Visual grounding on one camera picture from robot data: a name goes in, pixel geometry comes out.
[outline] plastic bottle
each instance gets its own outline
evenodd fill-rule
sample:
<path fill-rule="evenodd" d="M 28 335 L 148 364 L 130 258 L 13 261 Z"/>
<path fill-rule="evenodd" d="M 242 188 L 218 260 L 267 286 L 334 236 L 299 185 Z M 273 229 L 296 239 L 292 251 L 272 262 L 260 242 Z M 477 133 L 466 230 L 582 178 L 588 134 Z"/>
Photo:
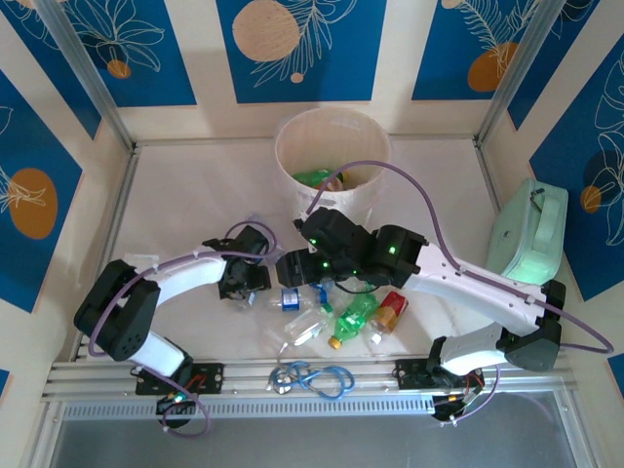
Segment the plastic bottle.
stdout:
<path fill-rule="evenodd" d="M 319 186 L 325 181 L 326 178 L 331 176 L 333 171 L 329 169 L 319 169 L 318 171 L 310 171 L 309 173 L 298 173 L 292 176 L 297 182 L 307 185 L 311 188 L 319 188 Z M 328 185 L 328 190 L 332 192 L 338 192 L 342 190 L 342 182 L 344 182 L 345 176 L 340 173 L 334 180 Z"/>
<path fill-rule="evenodd" d="M 369 322 L 370 341 L 379 344 L 383 336 L 392 333 L 403 312 L 408 307 L 408 300 L 397 292 L 389 292 Z"/>
<path fill-rule="evenodd" d="M 285 341 L 300 346 L 316 338 L 332 320 L 333 309 L 329 304 L 311 307 L 284 327 Z"/>
<path fill-rule="evenodd" d="M 267 308 L 297 312 L 319 305 L 318 294 L 311 288 L 273 288 L 259 292 L 255 301 Z"/>
<path fill-rule="evenodd" d="M 367 321 L 379 307 L 379 301 L 371 293 L 358 294 L 347 310 L 340 316 L 335 324 L 333 335 L 328 341 L 333 349 L 342 346 L 342 342 L 355 338 Z"/>

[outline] wire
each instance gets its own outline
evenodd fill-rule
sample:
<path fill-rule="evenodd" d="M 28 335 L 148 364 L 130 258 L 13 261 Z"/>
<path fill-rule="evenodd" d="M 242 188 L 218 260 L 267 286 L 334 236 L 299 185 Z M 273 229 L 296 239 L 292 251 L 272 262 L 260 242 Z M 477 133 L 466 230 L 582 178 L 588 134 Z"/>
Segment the wire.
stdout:
<path fill-rule="evenodd" d="M 312 380 L 323 374 L 332 375 L 338 380 L 340 390 L 337 395 L 329 395 L 312 386 Z M 355 377 L 349 370 L 340 366 L 327 366 L 321 369 L 313 369 L 310 368 L 310 364 L 305 361 L 295 361 L 287 365 L 277 366 L 271 372 L 269 381 L 273 384 L 274 388 L 286 389 L 294 385 L 299 385 L 304 390 L 310 390 L 321 398 L 333 402 L 340 400 L 344 395 L 355 388 Z"/>
<path fill-rule="evenodd" d="M 559 315 L 560 317 L 564 317 L 565 319 L 567 319 L 568 321 L 572 322 L 573 324 L 575 324 L 577 327 L 579 327 L 580 329 L 584 330 L 586 333 L 590 334 L 592 337 L 594 337 L 597 341 L 599 341 L 604 348 L 597 348 L 595 346 L 586 346 L 584 344 L 575 344 L 575 343 L 561 343 L 560 346 L 563 348 L 573 348 L 573 349 L 581 349 L 583 351 L 589 351 L 592 353 L 599 353 L 599 354 L 611 354 L 613 353 L 613 345 L 611 344 L 611 342 L 604 337 L 602 334 L 600 334 L 599 332 L 597 332 L 596 330 L 594 330 L 592 327 L 590 327 L 589 325 L 587 325 L 585 322 L 577 319 L 576 317 L 574 317 L 573 315 L 571 315 L 568 312 L 565 312 L 564 310 L 555 307 L 554 305 L 551 305 L 547 302 L 544 302 L 543 300 L 539 300 L 539 299 L 534 299 L 533 297 L 530 296 L 530 294 L 527 294 L 525 292 L 520 292 L 510 286 L 507 286 L 503 283 L 499 283 L 495 280 L 492 280 L 491 278 L 485 277 L 483 275 L 480 275 L 479 273 L 475 273 L 472 272 L 470 270 L 463 270 L 461 268 L 461 265 L 459 264 L 459 262 L 457 260 L 455 260 L 455 258 L 452 256 L 452 254 L 450 253 L 449 248 L 447 247 L 447 243 L 445 242 L 445 239 L 442 235 L 442 229 L 440 227 L 440 222 L 438 220 L 438 215 L 436 214 L 436 210 L 433 207 L 433 202 L 431 201 L 431 198 L 429 197 L 429 195 L 427 194 L 427 192 L 425 191 L 425 189 L 422 187 L 422 185 L 420 185 L 420 183 L 418 183 L 418 181 L 413 178 L 411 175 L 409 175 L 408 173 L 406 173 L 405 171 L 403 171 L 402 169 L 397 168 L 396 166 L 393 166 L 392 164 L 389 163 L 384 163 L 381 161 L 354 161 L 352 163 L 348 163 L 345 164 L 344 166 L 339 167 L 338 169 L 336 169 L 333 173 L 331 173 L 331 175 L 325 179 L 325 181 L 321 184 L 321 186 L 319 187 L 319 190 L 316 194 L 316 196 L 314 197 L 314 199 L 312 200 L 312 203 L 310 203 L 310 206 L 308 207 L 308 209 L 305 211 L 308 215 L 310 215 L 312 213 L 312 210 L 314 210 L 314 207 L 316 206 L 316 204 L 319 202 L 319 199 L 321 198 L 321 195 L 323 194 L 323 192 L 327 189 L 328 185 L 332 182 L 332 180 L 334 180 L 336 178 L 336 176 L 340 173 L 344 173 L 347 169 L 350 168 L 354 168 L 356 166 L 379 166 L 381 168 L 384 169 L 388 169 L 390 171 L 393 171 L 395 173 L 397 173 L 400 176 L 403 176 L 405 179 L 407 179 L 409 181 L 409 183 L 411 183 L 416 190 L 418 190 L 420 192 L 420 195 L 422 195 L 422 198 L 425 201 L 425 204 L 427 205 L 427 209 L 429 210 L 429 215 L 431 216 L 431 220 L 433 222 L 433 228 L 434 231 L 436 232 L 436 238 L 438 239 L 438 244 L 440 245 L 440 250 L 442 251 L 442 254 L 444 255 L 444 257 L 447 259 L 448 263 L 450 263 L 450 265 L 452 265 L 452 267 L 459 273 L 459 274 L 464 274 L 469 278 L 472 278 L 474 280 L 477 280 L 481 283 L 484 283 L 486 285 L 492 286 L 494 288 L 497 288 L 499 290 L 505 291 L 507 293 L 510 293 L 516 297 L 519 297 L 520 299 L 524 300 L 527 303 L 531 303 L 532 301 L 534 301 L 534 304 L 542 307 L 546 310 L 549 310 L 557 315 Z"/>
<path fill-rule="evenodd" d="M 99 317 L 99 320 L 96 323 L 96 326 L 94 327 L 93 332 L 91 333 L 91 337 L 89 339 L 89 354 L 91 356 L 94 356 L 94 357 L 106 356 L 106 353 L 101 353 L 101 352 L 98 352 L 96 350 L 96 342 L 98 340 L 98 336 L 99 336 L 99 334 L 101 332 L 101 329 L 103 328 L 104 324 L 108 320 L 108 317 L 110 316 L 110 314 L 114 310 L 115 305 L 117 305 L 117 302 L 119 302 L 119 300 L 124 295 L 126 295 L 126 293 L 136 283 L 138 283 L 141 279 L 143 279 L 143 278 L 145 278 L 147 276 L 153 275 L 156 272 L 167 271 L 167 270 L 170 270 L 170 269 L 175 268 L 177 266 L 180 266 L 182 264 L 195 262 L 195 261 L 198 261 L 198 260 L 201 260 L 201 259 L 204 259 L 204 258 L 218 258 L 218 257 L 222 257 L 223 255 L 231 255 L 231 256 L 241 256 L 243 258 L 260 258 L 260 259 L 262 259 L 262 258 L 265 258 L 268 255 L 273 254 L 273 251 L 276 249 L 276 246 L 277 246 L 277 237 L 275 236 L 275 233 L 271 230 L 271 228 L 268 227 L 267 225 L 261 223 L 261 222 L 258 222 L 258 221 L 245 221 L 245 222 L 253 222 L 255 224 L 261 225 L 264 229 L 266 229 L 266 232 L 269 233 L 269 235 L 271 236 L 271 244 L 272 245 L 271 245 L 271 249 L 267 253 L 264 253 L 264 254 L 261 254 L 261 255 L 256 255 L 256 254 L 253 254 L 253 253 L 243 253 L 243 252 L 214 252 L 214 251 L 190 253 L 188 255 L 183 255 L 183 256 L 180 256 L 178 258 L 174 258 L 172 260 L 165 261 L 165 262 L 161 263 L 160 265 L 157 265 L 157 266 L 152 267 L 152 268 L 148 268 L 145 271 L 142 271 L 142 272 L 138 273 L 136 276 L 134 276 L 134 278 L 132 280 L 130 280 L 128 283 L 126 283 L 113 296 L 113 298 L 110 300 L 110 302 L 108 303 L 108 305 L 106 306 L 106 308 L 102 312 L 101 316 Z M 177 432 L 177 431 L 169 430 L 169 427 L 166 426 L 166 424 L 167 424 L 167 412 L 165 411 L 165 414 L 163 414 L 163 419 L 161 421 L 161 424 L 163 424 L 164 427 L 167 427 L 167 429 L 165 429 L 165 430 L 169 434 L 173 434 L 175 436 L 179 436 L 179 437 L 182 437 L 182 438 L 193 438 L 193 437 L 203 436 L 203 435 L 207 434 L 210 431 L 211 423 L 210 423 L 210 414 L 208 412 L 208 409 L 202 404 L 202 402 L 200 402 L 199 398 L 195 394 L 192 394 L 190 391 L 188 391 L 184 387 L 178 385 L 173 380 L 171 380 L 170 378 L 166 377 L 165 375 L 162 375 L 161 373 L 157 372 L 154 369 L 151 369 L 151 368 L 148 368 L 148 367 L 145 367 L 145 366 L 141 366 L 141 368 L 146 370 L 147 372 L 151 373 L 156 378 L 159 378 L 163 382 L 167 383 L 168 385 L 171 385 L 178 392 L 181 392 L 187 399 L 189 399 L 193 403 L 195 403 L 197 408 L 199 408 L 200 411 L 206 417 L 206 423 L 205 423 L 205 426 L 202 429 L 202 431 L 200 431 L 200 432 L 198 432 L 196 434 L 183 434 L 183 433 L 180 433 L 180 432 Z"/>
<path fill-rule="evenodd" d="M 374 293 L 374 292 L 375 292 L 375 291 L 377 291 L 379 288 L 381 288 L 381 286 L 375 286 L 375 287 L 374 287 L 372 290 L 370 290 L 370 291 L 350 291 L 350 290 L 347 290 L 344 286 L 340 285 L 339 283 L 334 283 L 334 284 L 335 284 L 335 286 L 336 286 L 339 290 L 344 291 L 344 292 L 349 293 L 349 294 L 368 294 L 368 293 Z"/>
<path fill-rule="evenodd" d="M 494 380 L 494 385 L 491 387 L 491 391 L 489 392 L 489 395 L 487 395 L 486 399 L 484 400 L 483 403 L 481 403 L 480 405 L 478 405 L 476 408 L 474 408 L 472 411 L 470 411 L 467 414 L 462 414 L 461 416 L 458 417 L 454 417 L 453 419 L 449 420 L 449 421 L 443 421 L 441 422 L 442 425 L 455 425 L 457 424 L 459 421 L 466 419 L 467 417 L 472 416 L 473 414 L 475 414 L 477 411 L 482 410 L 490 401 L 491 399 L 494 397 L 494 393 L 496 393 L 496 390 L 498 389 L 498 383 L 500 382 L 500 367 L 499 366 L 494 366 L 496 368 L 496 379 Z"/>

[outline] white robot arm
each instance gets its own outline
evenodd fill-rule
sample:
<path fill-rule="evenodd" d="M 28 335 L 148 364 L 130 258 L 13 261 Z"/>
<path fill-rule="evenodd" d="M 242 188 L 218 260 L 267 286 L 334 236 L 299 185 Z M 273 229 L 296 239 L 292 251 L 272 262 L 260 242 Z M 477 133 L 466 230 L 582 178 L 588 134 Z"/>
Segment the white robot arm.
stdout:
<path fill-rule="evenodd" d="M 527 285 L 462 261 L 456 268 L 438 246 L 418 234 L 393 225 L 369 233 L 336 210 L 320 208 L 295 226 L 314 252 L 295 251 L 280 259 L 278 278 L 286 286 L 356 276 L 376 286 L 448 298 L 492 319 L 493 324 L 481 330 L 436 339 L 429 371 L 465 375 L 505 362 L 531 371 L 554 366 L 561 338 L 559 316 L 539 304 L 562 308 L 564 285 Z M 475 274 L 489 283 L 475 279 Z"/>

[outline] black mounting bracket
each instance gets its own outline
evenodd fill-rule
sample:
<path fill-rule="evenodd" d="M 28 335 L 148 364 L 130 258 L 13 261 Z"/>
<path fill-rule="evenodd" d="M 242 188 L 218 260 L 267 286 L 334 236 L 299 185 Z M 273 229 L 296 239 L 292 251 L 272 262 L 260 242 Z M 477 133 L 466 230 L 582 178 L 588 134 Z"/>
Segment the black mounting bracket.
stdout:
<path fill-rule="evenodd" d="M 223 385 L 223 368 L 221 363 L 182 363 L 179 370 L 172 375 L 171 380 L 182 387 L 187 388 L 190 393 L 198 395 L 218 395 L 221 393 Z M 136 375 L 137 395 L 169 395 L 177 393 L 171 385 L 163 382 L 159 378 L 153 377 L 145 370 L 141 370 Z"/>
<path fill-rule="evenodd" d="M 435 389 L 464 389 L 466 388 L 466 376 L 457 376 L 453 380 L 441 381 L 436 375 L 427 369 L 426 358 L 423 359 L 398 359 L 392 376 L 399 383 L 399 390 L 435 390 Z"/>

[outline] clear plastic bottle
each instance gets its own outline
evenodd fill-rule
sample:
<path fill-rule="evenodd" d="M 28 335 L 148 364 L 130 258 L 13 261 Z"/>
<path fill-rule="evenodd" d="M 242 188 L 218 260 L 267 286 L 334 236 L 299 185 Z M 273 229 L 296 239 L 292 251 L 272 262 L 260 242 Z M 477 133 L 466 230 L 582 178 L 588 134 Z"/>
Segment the clear plastic bottle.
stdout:
<path fill-rule="evenodd" d="M 319 304 L 318 294 L 311 288 L 273 288 L 257 294 L 256 304 L 283 312 L 306 310 Z"/>
<path fill-rule="evenodd" d="M 301 344 L 315 338 L 332 321 L 333 309 L 325 304 L 311 307 L 284 327 L 285 341 L 291 346 Z"/>

